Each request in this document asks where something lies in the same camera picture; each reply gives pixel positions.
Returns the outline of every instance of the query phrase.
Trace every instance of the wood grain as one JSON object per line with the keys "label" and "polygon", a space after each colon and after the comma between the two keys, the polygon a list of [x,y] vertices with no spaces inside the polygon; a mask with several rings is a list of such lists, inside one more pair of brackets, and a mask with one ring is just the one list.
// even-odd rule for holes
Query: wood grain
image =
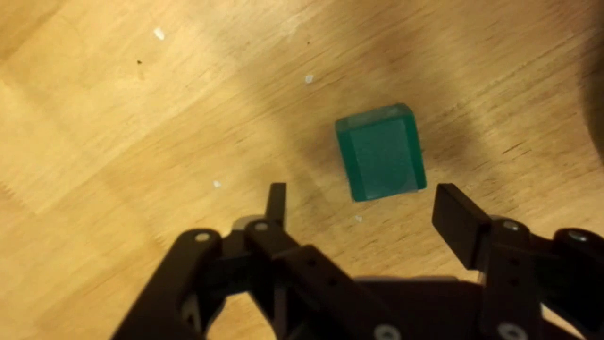
{"label": "wood grain", "polygon": [[[226,235],[273,181],[351,275],[474,280],[431,227],[439,182],[604,234],[598,0],[0,3],[4,339],[110,337],[178,234]],[[395,102],[428,188],[352,203],[333,123]],[[272,333],[237,296],[211,338]]]}

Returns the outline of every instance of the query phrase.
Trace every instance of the metal screw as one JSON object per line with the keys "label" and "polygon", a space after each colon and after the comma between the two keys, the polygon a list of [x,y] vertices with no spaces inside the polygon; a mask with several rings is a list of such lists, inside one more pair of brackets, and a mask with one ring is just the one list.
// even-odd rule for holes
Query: metal screw
{"label": "metal screw", "polygon": [[202,232],[202,233],[195,235],[195,241],[197,241],[197,242],[206,242],[209,239],[210,239],[210,234],[208,234],[206,232]]}
{"label": "metal screw", "polygon": [[268,224],[264,223],[264,222],[260,222],[260,223],[256,223],[256,225],[254,226],[254,228],[258,231],[264,231],[268,229]]}
{"label": "metal screw", "polygon": [[518,229],[520,229],[520,227],[518,226],[518,223],[516,223],[514,221],[505,221],[503,223],[503,226],[510,230],[514,230],[514,231],[517,231]]}
{"label": "metal screw", "polygon": [[393,325],[381,324],[373,330],[376,340],[400,340],[400,332]]}
{"label": "metal screw", "polygon": [[527,332],[522,327],[508,322],[499,324],[497,326],[497,333],[504,340],[529,340]]}
{"label": "metal screw", "polygon": [[568,232],[568,236],[570,236],[573,239],[580,241],[580,242],[587,241],[587,236],[583,235],[582,233],[580,233],[578,231],[571,230]]}

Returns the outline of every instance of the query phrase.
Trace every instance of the wooden surface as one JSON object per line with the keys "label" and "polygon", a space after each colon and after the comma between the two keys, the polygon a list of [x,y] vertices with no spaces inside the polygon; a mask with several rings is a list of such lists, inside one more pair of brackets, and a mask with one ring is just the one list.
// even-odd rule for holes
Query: wooden surface
{"label": "wooden surface", "polygon": [[[110,337],[178,234],[226,235],[273,181],[351,275],[475,279],[431,227],[439,182],[604,234],[597,0],[0,3],[2,339]],[[333,123],[395,102],[428,188],[354,204]],[[237,296],[211,338],[272,333]]]}

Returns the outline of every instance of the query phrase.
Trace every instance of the green cube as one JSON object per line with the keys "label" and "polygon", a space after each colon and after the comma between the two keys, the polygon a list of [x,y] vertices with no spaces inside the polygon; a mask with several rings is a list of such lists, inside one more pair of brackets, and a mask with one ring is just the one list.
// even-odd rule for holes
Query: green cube
{"label": "green cube", "polygon": [[415,117],[405,104],[340,119],[336,133],[355,201],[426,187]]}

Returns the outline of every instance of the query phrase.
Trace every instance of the white debris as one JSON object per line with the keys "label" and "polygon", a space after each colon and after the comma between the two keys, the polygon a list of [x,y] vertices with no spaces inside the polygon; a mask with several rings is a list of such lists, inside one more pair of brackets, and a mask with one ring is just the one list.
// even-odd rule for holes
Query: white debris
{"label": "white debris", "polygon": [[162,31],[161,28],[159,28],[159,27],[153,30],[153,34],[155,34],[155,36],[159,40],[164,40],[165,39],[164,31]]}

